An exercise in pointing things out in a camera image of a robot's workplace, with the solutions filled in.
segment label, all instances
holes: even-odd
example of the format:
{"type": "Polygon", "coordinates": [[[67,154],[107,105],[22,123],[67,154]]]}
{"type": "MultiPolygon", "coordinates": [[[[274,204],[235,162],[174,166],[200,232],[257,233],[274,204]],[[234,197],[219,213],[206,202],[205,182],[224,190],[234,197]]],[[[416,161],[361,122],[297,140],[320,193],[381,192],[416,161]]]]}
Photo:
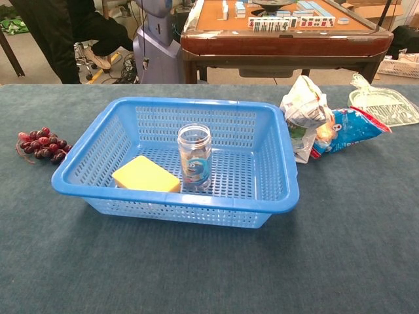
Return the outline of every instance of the label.
{"type": "Polygon", "coordinates": [[[211,174],[211,157],[208,159],[193,158],[188,160],[184,181],[189,184],[201,185],[211,174]]]}

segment bunch of red grapes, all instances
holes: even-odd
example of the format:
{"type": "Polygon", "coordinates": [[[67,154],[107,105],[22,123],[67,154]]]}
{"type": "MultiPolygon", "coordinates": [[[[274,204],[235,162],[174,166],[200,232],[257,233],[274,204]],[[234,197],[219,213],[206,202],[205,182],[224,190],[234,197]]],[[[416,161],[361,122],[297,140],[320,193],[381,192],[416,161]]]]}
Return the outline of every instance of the bunch of red grapes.
{"type": "Polygon", "coordinates": [[[22,154],[21,149],[26,154],[34,154],[36,159],[50,159],[51,163],[58,165],[70,151],[72,145],[67,145],[63,139],[59,139],[50,129],[43,127],[39,131],[32,131],[27,134],[20,132],[16,150],[18,154],[24,157],[29,163],[34,164],[27,156],[22,154]]]}

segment shoe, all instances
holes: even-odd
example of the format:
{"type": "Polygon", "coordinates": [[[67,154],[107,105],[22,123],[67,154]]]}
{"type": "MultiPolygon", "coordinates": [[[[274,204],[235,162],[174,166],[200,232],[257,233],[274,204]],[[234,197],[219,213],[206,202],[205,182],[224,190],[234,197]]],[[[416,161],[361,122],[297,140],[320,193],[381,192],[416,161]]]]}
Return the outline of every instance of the shoe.
{"type": "Polygon", "coordinates": [[[107,57],[99,57],[95,55],[92,51],[92,47],[87,47],[83,50],[84,55],[90,60],[93,61],[98,67],[104,70],[109,70],[111,68],[111,64],[107,61],[107,57]]]}

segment yellow sponge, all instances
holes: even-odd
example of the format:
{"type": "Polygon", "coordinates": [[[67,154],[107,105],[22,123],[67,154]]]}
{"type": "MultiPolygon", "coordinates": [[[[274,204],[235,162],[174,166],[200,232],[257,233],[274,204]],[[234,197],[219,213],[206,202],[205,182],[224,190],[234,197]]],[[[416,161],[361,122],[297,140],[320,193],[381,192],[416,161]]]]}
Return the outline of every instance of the yellow sponge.
{"type": "Polygon", "coordinates": [[[145,156],[138,156],[116,170],[112,177],[120,188],[131,190],[180,192],[181,182],[145,156]]]}

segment basket rim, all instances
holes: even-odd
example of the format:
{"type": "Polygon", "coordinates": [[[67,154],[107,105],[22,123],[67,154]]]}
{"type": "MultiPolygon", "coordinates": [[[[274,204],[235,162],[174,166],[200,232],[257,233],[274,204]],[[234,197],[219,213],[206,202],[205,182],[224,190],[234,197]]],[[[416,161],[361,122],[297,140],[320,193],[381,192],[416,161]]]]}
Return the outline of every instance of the basket rim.
{"type": "Polygon", "coordinates": [[[169,206],[183,207],[205,207],[206,209],[223,209],[231,211],[248,211],[258,213],[285,213],[294,208],[299,200],[299,188],[297,182],[297,166],[295,163],[291,140],[287,132],[279,132],[280,158],[282,159],[283,171],[285,173],[284,188],[286,194],[278,201],[249,200],[240,198],[222,198],[219,196],[205,196],[200,194],[182,194],[171,192],[151,192],[138,191],[122,188],[112,188],[107,186],[87,186],[72,184],[65,181],[65,176],[72,169],[77,157],[83,151],[103,122],[112,117],[113,113],[120,106],[127,102],[153,103],[170,105],[176,103],[193,104],[194,106],[223,106],[234,108],[248,106],[258,107],[269,110],[274,115],[277,130],[287,130],[283,113],[280,109],[269,103],[259,103],[253,101],[229,101],[214,99],[188,99],[188,98],[169,98],[169,97],[122,97],[112,101],[91,123],[79,140],[74,144],[69,154],[65,157],[62,164],[54,172],[51,183],[53,188],[65,195],[78,196],[82,198],[97,198],[115,201],[132,201],[141,203],[155,203],[169,206]]]}

